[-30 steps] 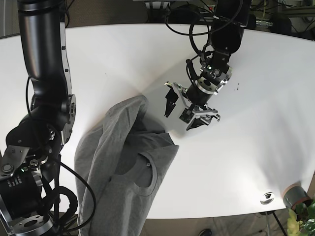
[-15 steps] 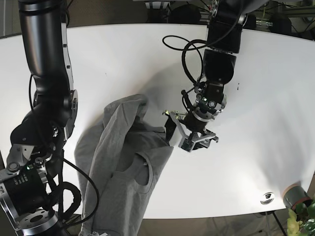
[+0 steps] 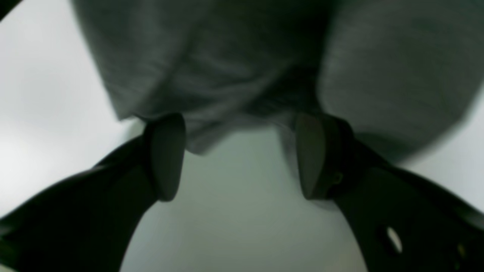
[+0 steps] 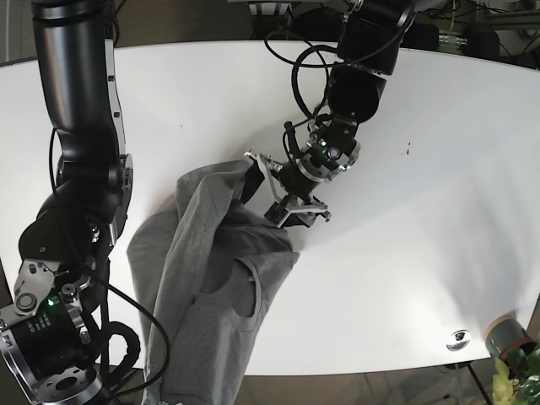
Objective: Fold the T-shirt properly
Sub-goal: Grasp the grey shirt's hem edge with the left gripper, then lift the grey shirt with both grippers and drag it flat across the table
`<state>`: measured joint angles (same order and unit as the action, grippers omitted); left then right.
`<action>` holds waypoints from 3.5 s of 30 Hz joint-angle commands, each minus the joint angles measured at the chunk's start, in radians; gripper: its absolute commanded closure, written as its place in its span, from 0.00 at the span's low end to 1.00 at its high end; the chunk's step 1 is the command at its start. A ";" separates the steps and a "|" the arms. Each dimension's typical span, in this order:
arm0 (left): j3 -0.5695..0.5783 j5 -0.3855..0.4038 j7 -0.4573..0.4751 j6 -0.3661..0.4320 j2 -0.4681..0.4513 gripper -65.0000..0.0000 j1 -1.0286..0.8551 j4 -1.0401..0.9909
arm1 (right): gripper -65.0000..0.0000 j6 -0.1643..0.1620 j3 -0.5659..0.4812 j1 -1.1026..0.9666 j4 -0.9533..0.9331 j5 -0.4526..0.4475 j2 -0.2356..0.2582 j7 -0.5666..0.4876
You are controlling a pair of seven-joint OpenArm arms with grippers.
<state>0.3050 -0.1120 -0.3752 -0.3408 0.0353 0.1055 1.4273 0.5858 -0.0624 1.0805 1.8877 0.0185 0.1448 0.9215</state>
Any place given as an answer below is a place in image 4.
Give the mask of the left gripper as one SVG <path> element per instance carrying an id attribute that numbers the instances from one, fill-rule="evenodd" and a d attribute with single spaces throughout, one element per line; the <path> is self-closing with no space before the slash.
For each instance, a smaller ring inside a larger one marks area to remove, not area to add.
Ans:
<path id="1" fill-rule="evenodd" d="M 329 208 L 314 196 L 314 190 L 349 170 L 359 156 L 360 143 L 355 140 L 359 124 L 355 120 L 315 118 L 305 123 L 310 134 L 304 147 L 298 144 L 298 126 L 284 123 L 284 162 L 268 154 L 245 152 L 252 164 L 244 175 L 241 202 L 248 203 L 267 180 L 273 203 L 264 217 L 278 228 L 310 228 L 318 218 L 329 221 Z"/>

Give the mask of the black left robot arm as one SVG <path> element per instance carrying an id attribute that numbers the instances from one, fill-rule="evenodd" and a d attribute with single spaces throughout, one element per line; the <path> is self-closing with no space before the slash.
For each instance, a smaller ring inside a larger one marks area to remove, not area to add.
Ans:
<path id="1" fill-rule="evenodd" d="M 313 191 L 350 170 L 359 157 L 356 140 L 359 125 L 377 112 L 387 77 L 393 74 L 403 37 L 416 15 L 414 1 L 352 1 L 343 16 L 343 29 L 335 46 L 308 43 L 291 63 L 293 96 L 305 116 L 309 137 L 299 145 L 297 126 L 283 125 L 282 144 L 286 161 L 265 154 L 258 159 L 267 171 L 274 197 L 265 217 L 279 228 L 311 227 L 317 218 L 329 220 L 327 205 Z M 328 63 L 325 54 L 337 57 Z M 321 102 L 310 109 L 300 94 L 300 69 L 311 55 L 321 58 L 325 72 Z"/>

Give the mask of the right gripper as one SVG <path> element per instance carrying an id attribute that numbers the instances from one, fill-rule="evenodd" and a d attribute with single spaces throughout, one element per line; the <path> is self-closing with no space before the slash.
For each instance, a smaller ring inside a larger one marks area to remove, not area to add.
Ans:
<path id="1" fill-rule="evenodd" d="M 31 404 L 96 404 L 105 397 L 94 368 L 80 292 L 61 264 L 25 259 L 13 302 L 1 309 L 1 354 Z"/>

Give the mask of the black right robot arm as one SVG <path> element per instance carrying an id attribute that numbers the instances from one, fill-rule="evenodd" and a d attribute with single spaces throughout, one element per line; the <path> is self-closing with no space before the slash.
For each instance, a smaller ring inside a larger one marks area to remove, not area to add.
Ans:
<path id="1" fill-rule="evenodd" d="M 111 1 L 34 1 L 35 49 L 51 145 L 51 195 L 19 239 L 1 354 L 31 404 L 118 404 L 138 335 L 109 317 L 109 255 L 132 196 L 116 88 Z"/>

